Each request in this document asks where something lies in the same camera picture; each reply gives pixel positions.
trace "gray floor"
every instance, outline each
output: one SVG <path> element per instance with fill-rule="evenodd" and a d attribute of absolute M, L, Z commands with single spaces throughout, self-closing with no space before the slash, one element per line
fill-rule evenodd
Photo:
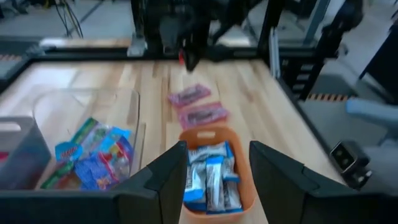
<path fill-rule="evenodd" d="M 82 18 L 97 3 L 93 0 L 78 1 L 74 6 L 76 14 Z M 390 3 L 375 3 L 371 7 L 366 7 L 362 23 L 343 38 L 343 43 L 349 48 L 348 55 L 329 61 L 322 70 L 322 75 L 341 76 L 361 98 L 381 101 L 364 84 L 364 82 L 372 84 L 374 82 L 368 77 L 363 82 L 358 82 L 358 76 L 387 37 L 392 24 L 389 18 L 395 10 L 396 7 Z M 262 3 L 249 15 L 250 23 L 256 33 L 256 36 L 251 38 L 252 43 L 259 38 L 264 12 L 265 3 Z M 134 32 L 131 17 L 129 1 L 114 3 L 106 1 L 82 22 L 81 28 L 86 39 L 130 38 Z M 0 35 L 62 37 L 64 34 L 65 29 L 54 8 L 0 21 Z M 280 39 L 302 39 L 304 35 L 305 30 L 296 25 L 295 17 L 289 12 L 283 12 L 279 22 Z M 244 39 L 250 35 L 247 29 L 235 27 L 228 32 L 228 36 Z M 11 62 L 0 62 L 1 70 L 7 70 L 10 65 Z M 343 139 L 353 139 L 362 145 L 372 145 L 385 135 L 384 128 L 349 117 L 345 113 L 344 103 L 306 101 L 300 105 L 330 147 Z"/>

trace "wooden board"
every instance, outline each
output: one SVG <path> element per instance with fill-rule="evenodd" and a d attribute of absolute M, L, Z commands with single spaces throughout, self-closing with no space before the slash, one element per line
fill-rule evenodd
<path fill-rule="evenodd" d="M 38 95 L 56 88 L 128 88 L 139 92 L 140 123 L 145 124 L 142 166 L 177 142 L 182 131 L 169 93 L 201 83 L 211 96 L 194 105 L 221 101 L 231 112 L 228 126 L 240 136 L 248 159 L 250 140 L 258 140 L 342 182 L 318 141 L 260 60 L 211 63 L 202 61 L 193 73 L 177 62 L 35 63 L 0 97 L 0 114 L 32 114 Z M 122 105 L 119 111 L 131 110 Z M 265 223 L 257 200 L 241 223 Z"/>

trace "candy bag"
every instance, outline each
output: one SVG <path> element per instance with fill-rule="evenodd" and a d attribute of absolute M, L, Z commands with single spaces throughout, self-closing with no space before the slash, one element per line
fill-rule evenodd
<path fill-rule="evenodd" d="M 186 106 L 193 103 L 203 97 L 211 94 L 209 88 L 204 87 L 201 84 L 188 87 L 179 93 L 173 93 L 169 95 L 171 104 L 176 107 Z"/>
<path fill-rule="evenodd" d="M 71 170 L 69 174 L 64 175 L 59 179 L 59 181 L 54 185 L 53 189 L 60 190 L 76 190 L 81 186 L 81 181 L 79 177 Z"/>
<path fill-rule="evenodd" d="M 82 182 L 82 190 L 106 190 L 119 183 L 108 159 L 107 154 L 97 153 L 76 162 L 75 173 Z"/>
<path fill-rule="evenodd" d="M 221 165 L 224 157 L 210 157 L 206 160 L 207 213 L 225 211 L 224 189 L 221 180 Z"/>
<path fill-rule="evenodd" d="M 214 146 L 199 146 L 197 150 L 189 150 L 189 163 L 205 161 L 210 156 L 227 156 L 226 143 L 222 142 Z"/>
<path fill-rule="evenodd" d="M 121 182 L 130 177 L 134 149 L 130 145 L 129 141 L 125 137 L 121 136 L 119 140 L 111 146 L 109 152 L 113 155 L 110 166 L 112 167 L 116 178 Z"/>
<path fill-rule="evenodd" d="M 131 134 L 130 130 L 123 130 L 117 127 L 112 127 L 105 134 L 101 142 L 95 147 L 93 152 L 108 153 L 109 149 L 121 138 L 128 139 Z"/>
<path fill-rule="evenodd" d="M 224 119 L 227 115 L 228 111 L 222 107 L 220 102 L 217 102 L 179 111 L 178 120 L 182 128 L 187 129 Z"/>
<path fill-rule="evenodd" d="M 187 167 L 187 183 L 183 196 L 184 202 L 192 202 L 205 197 L 206 164 L 197 162 Z"/>
<path fill-rule="evenodd" d="M 55 158 L 57 161 L 75 161 L 83 154 L 83 148 L 73 142 L 62 142 L 55 146 Z"/>
<path fill-rule="evenodd" d="M 111 127 L 101 124 L 94 118 L 88 118 L 72 137 L 71 142 L 83 148 L 83 157 L 88 156 L 102 142 Z"/>
<path fill-rule="evenodd" d="M 49 178 L 40 186 L 41 189 L 56 189 L 57 185 L 62 182 L 63 178 L 73 170 L 73 161 L 64 161 L 59 163 L 55 171 Z"/>
<path fill-rule="evenodd" d="M 225 148 L 226 148 L 226 157 L 224 158 L 222 166 L 223 181 L 239 182 L 240 181 L 239 175 L 234 173 L 235 157 L 234 154 L 232 153 L 228 141 L 225 141 Z"/>

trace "colorful candy package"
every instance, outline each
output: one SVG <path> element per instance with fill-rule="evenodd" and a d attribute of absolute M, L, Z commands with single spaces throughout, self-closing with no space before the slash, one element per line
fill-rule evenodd
<path fill-rule="evenodd" d="M 209 88 L 204 87 L 201 84 L 188 87 L 179 93 L 172 93 L 169 95 L 171 104 L 176 107 L 187 106 L 203 97 L 211 94 Z"/>
<path fill-rule="evenodd" d="M 128 139 L 131 134 L 130 130 L 123 130 L 117 127 L 112 127 L 105 134 L 102 141 L 94 148 L 93 152 L 109 152 L 109 149 L 120 140 L 121 137 Z"/>
<path fill-rule="evenodd" d="M 40 186 L 41 189 L 57 189 L 58 184 L 62 182 L 73 170 L 73 161 L 64 161 L 57 165 L 55 171 L 50 175 L 49 178 Z"/>
<path fill-rule="evenodd" d="M 101 124 L 94 118 L 88 118 L 70 142 L 80 145 L 83 148 L 83 157 L 86 157 L 95 150 L 110 129 L 110 126 Z"/>
<path fill-rule="evenodd" d="M 82 190 L 106 190 L 119 183 L 102 153 L 77 162 L 75 173 L 81 180 Z"/>
<path fill-rule="evenodd" d="M 72 142 L 61 142 L 55 146 L 57 161 L 76 161 L 83 154 L 83 148 Z"/>
<path fill-rule="evenodd" d="M 75 173 L 83 190 L 106 190 L 130 176 L 134 150 L 123 136 L 109 152 L 92 153 L 75 164 Z"/>
<path fill-rule="evenodd" d="M 179 111 L 178 120 L 182 128 L 187 129 L 225 119 L 228 114 L 221 103 L 216 102 Z"/>

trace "orange warning stripe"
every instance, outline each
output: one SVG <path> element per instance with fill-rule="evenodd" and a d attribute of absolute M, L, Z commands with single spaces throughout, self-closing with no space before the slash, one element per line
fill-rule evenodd
<path fill-rule="evenodd" d="M 19 55 L 1 55 L 0 54 L 0 61 L 10 61 L 10 60 L 21 60 L 22 57 Z"/>
<path fill-rule="evenodd" d="M 309 96 L 307 97 L 308 100 L 319 100 L 319 101 L 330 101 L 330 102 L 342 102 L 342 101 L 347 101 L 350 98 L 356 98 L 356 96 L 310 93 Z"/>

